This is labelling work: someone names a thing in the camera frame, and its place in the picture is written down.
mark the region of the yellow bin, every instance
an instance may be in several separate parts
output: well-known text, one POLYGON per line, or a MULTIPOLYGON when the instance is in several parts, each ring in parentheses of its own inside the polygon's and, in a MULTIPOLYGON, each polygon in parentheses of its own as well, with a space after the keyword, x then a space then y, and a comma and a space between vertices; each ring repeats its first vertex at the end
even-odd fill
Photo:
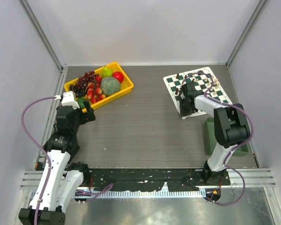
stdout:
MULTIPOLYGON (((106 97, 105 99, 99 101, 99 102, 96 102, 94 104, 92 104, 90 101, 90 105, 93 109, 97 109, 119 97, 122 97, 123 95, 126 95, 128 94, 129 92, 132 91, 132 88, 133 88, 133 83, 131 82, 131 80, 129 79, 129 77, 126 75, 126 73, 123 71, 123 69, 120 67, 120 65, 117 63, 117 62, 112 62, 111 64, 108 64, 106 65, 108 68, 112 69, 113 72, 116 72, 116 71, 119 71, 121 72, 123 75, 124 75, 124 80, 123 82, 121 83, 121 89, 119 92, 109 96, 109 97, 106 97)), ((99 69, 96 69, 95 70, 95 74, 99 74, 100 76, 102 76, 102 72, 103 72, 103 67, 99 68, 99 69)), ((65 90, 66 91, 70 91, 70 85, 73 84, 75 85, 76 81, 78 80, 78 78, 72 80, 72 81, 69 81, 67 83, 65 83, 64 87, 65 87, 65 90)))

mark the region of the gray wooden tabletop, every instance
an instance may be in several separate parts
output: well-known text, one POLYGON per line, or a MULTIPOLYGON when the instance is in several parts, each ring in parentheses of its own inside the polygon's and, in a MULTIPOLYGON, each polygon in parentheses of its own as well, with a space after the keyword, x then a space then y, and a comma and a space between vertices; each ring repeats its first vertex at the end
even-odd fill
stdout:
MULTIPOLYGON (((208 115, 181 119, 163 77, 205 66, 124 66, 134 83, 129 94, 95 110, 96 121, 78 131, 74 161, 89 167, 202 167, 208 159, 203 124, 208 115)), ((224 65, 209 66, 236 102, 224 65)), ((69 67, 66 82, 98 67, 69 67)), ((231 166, 256 167, 253 154, 232 157, 231 166)))

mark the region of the green and white chessboard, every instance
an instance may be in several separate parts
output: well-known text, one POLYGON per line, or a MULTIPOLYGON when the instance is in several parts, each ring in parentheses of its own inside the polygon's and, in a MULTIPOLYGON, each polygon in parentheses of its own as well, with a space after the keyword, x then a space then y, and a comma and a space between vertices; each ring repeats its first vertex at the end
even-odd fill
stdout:
MULTIPOLYGON (((179 73, 179 75, 174 74, 174 75, 166 76, 163 78, 165 86, 167 87, 167 89, 170 93, 170 96, 172 97, 173 102, 175 104, 175 107, 179 113, 180 113, 179 99, 184 98, 183 93, 180 90, 180 86, 181 86, 181 83, 184 80, 185 76, 187 76, 187 79, 185 82, 194 83, 196 90, 202 90, 203 92, 205 92, 211 85, 211 80, 209 78, 207 78, 205 75, 194 75, 194 76, 191 75, 189 77, 189 74, 196 73, 196 72, 203 72, 205 74, 210 74, 212 76, 216 86, 214 86, 212 88, 212 90, 210 91, 210 93, 208 93, 209 96, 211 96, 219 101, 232 104, 230 98, 228 97, 228 95, 226 94, 224 89, 222 88, 221 83, 216 78, 216 76, 214 75, 212 70, 209 67, 204 67, 204 68, 200 68, 200 69, 195 69, 195 70, 179 73)), ((182 118, 185 119, 187 117, 200 116, 203 114, 206 114, 206 113, 199 110, 198 112, 193 113, 192 115, 184 116, 182 118)))

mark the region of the white wall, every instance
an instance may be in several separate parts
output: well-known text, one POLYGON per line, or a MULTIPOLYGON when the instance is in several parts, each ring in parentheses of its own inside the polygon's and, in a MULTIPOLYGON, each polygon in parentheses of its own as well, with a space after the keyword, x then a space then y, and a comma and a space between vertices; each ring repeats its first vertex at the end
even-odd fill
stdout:
POLYGON ((239 101, 252 116, 254 145, 281 193, 281 0, 269 1, 231 66, 239 101))
MULTIPOLYGON (((35 164, 37 148, 21 127, 26 105, 52 96, 59 72, 17 0, 0 0, 0 225, 10 225, 25 170, 35 164)), ((41 141, 50 101, 25 117, 41 141)))
POLYGON ((225 63, 258 1, 37 0, 68 66, 225 63))

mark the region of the pear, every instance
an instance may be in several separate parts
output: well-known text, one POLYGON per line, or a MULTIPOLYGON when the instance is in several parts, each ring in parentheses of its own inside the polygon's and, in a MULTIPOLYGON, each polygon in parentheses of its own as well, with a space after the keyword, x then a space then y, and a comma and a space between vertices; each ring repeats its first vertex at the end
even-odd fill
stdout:
POLYGON ((103 67, 103 72, 102 72, 102 76, 105 77, 109 77, 112 76, 113 74, 113 70, 109 69, 106 65, 103 67))

